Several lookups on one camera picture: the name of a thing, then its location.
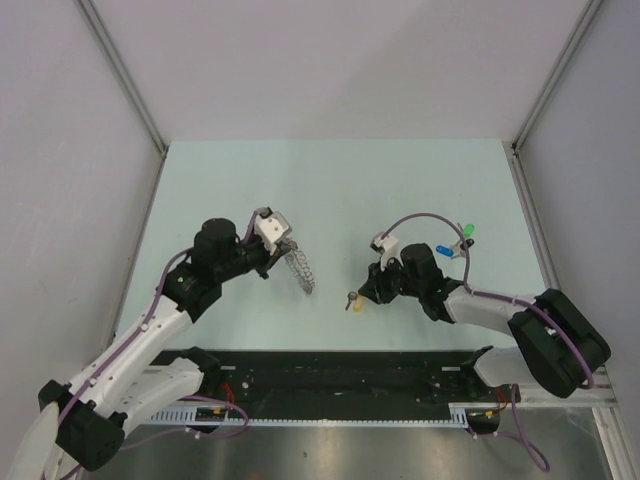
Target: metal beam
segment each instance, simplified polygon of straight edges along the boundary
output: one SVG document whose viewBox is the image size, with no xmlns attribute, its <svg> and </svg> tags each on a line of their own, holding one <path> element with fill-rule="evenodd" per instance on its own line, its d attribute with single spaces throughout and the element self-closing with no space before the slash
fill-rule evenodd
<svg viewBox="0 0 640 480">
<path fill-rule="evenodd" d="M 513 142 L 513 148 L 516 152 L 520 152 L 522 146 L 527 141 L 529 137 L 529 133 L 531 133 L 531 129 L 535 126 L 538 119 L 542 115 L 545 110 L 545 107 L 549 103 L 549 100 L 555 93 L 560 81 L 564 77 L 567 67 L 571 63 L 571 60 L 576 55 L 576 52 L 584 42 L 587 34 L 591 30 L 591 27 L 594 25 L 594 22 L 598 16 L 598 14 L 602 11 L 602 7 L 607 3 L 607 0 L 589 0 L 588 5 L 582 12 L 582 15 L 578 19 L 576 26 L 571 32 L 569 36 L 569 40 L 567 41 L 564 49 L 560 53 L 558 60 L 556 60 L 555 65 L 551 69 L 551 73 L 547 78 L 542 91 L 536 98 L 533 107 L 529 111 L 527 118 L 524 121 L 524 124 L 520 128 L 518 135 L 516 136 L 515 141 Z"/>
<path fill-rule="evenodd" d="M 140 91 L 136 87 L 129 71 L 125 67 L 122 57 L 118 53 L 118 50 L 113 43 L 98 10 L 92 0 L 74 0 L 74 2 L 78 7 L 82 18 L 84 18 L 89 31 L 98 44 L 100 51 L 105 56 L 105 59 L 107 60 L 111 71 L 115 75 L 116 80 L 120 84 L 124 95 L 127 97 L 127 100 L 129 100 L 131 106 L 136 112 L 136 115 L 142 122 L 160 157 L 164 160 L 167 154 L 167 144 L 162 139 L 160 131 L 158 130 L 156 123 L 151 117 L 151 114 L 140 95 Z"/>
</svg>

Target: yellow object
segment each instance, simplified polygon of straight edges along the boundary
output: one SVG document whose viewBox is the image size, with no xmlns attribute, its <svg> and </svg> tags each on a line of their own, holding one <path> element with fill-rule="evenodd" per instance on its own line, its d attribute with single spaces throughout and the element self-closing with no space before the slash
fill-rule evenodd
<svg viewBox="0 0 640 480">
<path fill-rule="evenodd" d="M 356 302 L 353 304 L 353 311 L 359 313 L 362 310 L 362 305 L 364 304 L 364 297 L 362 295 L 358 295 L 356 298 Z"/>
</svg>

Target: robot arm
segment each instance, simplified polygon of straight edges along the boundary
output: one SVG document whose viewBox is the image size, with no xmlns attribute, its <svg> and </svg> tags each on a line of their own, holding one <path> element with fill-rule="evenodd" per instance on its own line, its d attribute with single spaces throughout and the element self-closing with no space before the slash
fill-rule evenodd
<svg viewBox="0 0 640 480">
<path fill-rule="evenodd" d="M 290 250 L 291 227 L 278 212 L 257 210 L 241 240 L 226 219 L 205 222 L 193 247 L 175 268 L 165 268 L 150 307 L 90 366 L 61 385 L 40 391 L 41 408 L 57 403 L 57 445 L 89 471 L 107 463 L 126 436 L 170 403 L 198 391 L 219 365 L 202 351 L 187 351 L 170 366 L 141 380 L 167 343 L 195 323 L 222 295 L 222 284 L 269 269 Z"/>
<path fill-rule="evenodd" d="M 461 281 L 444 277 L 424 243 L 400 250 L 397 239 L 380 234 L 371 246 L 380 254 L 380 261 L 369 266 L 368 279 L 358 290 L 359 295 L 377 304 L 390 303 L 398 295 L 415 297 L 434 321 L 478 325 L 515 339 L 517 347 L 485 347 L 470 359 L 488 386 L 535 381 L 553 395 L 566 398 L 585 381 L 582 366 L 557 332 L 521 303 L 549 314 L 577 347 L 591 372 L 611 356 L 604 339 L 558 290 L 516 297 L 511 302 L 474 295 Z"/>
</svg>

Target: blue object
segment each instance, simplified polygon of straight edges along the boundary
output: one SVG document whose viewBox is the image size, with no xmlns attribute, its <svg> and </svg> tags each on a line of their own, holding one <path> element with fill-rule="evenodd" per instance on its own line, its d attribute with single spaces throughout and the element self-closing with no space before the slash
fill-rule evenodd
<svg viewBox="0 0 640 480">
<path fill-rule="evenodd" d="M 436 252 L 441 253 L 445 257 L 453 257 L 453 250 L 449 247 L 445 247 L 444 245 L 438 245 L 436 247 Z"/>
</svg>

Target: gray wall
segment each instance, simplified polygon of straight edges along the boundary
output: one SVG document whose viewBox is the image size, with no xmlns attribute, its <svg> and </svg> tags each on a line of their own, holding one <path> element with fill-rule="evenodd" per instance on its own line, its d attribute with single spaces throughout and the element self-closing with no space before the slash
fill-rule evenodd
<svg viewBox="0 0 640 480">
<path fill-rule="evenodd" d="M 640 3 L 611 0 L 523 149 L 563 288 L 609 341 L 640 446 Z"/>
<path fill-rule="evenodd" d="M 105 342 L 160 160 L 71 1 L 0 4 L 0 477 Z"/>
</svg>

